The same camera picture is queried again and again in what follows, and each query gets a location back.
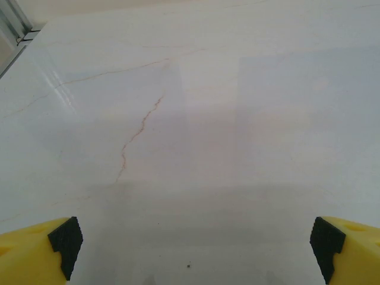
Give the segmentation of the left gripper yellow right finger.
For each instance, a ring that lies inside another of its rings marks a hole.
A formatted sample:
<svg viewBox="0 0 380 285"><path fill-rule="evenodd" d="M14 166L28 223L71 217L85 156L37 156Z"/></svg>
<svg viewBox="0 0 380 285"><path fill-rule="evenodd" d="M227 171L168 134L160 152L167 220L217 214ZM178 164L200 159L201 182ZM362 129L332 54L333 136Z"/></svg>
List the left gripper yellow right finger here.
<svg viewBox="0 0 380 285"><path fill-rule="evenodd" d="M317 217L310 244L326 284L379 284L379 229Z"/></svg>

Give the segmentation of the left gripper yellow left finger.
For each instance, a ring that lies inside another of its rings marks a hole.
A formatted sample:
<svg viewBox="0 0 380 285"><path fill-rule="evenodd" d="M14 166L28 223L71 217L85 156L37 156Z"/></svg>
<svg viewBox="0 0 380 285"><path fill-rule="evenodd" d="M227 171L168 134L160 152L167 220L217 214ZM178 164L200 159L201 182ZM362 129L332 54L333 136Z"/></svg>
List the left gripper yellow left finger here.
<svg viewBox="0 0 380 285"><path fill-rule="evenodd" d="M1 284L66 284L82 243L76 217L1 234Z"/></svg>

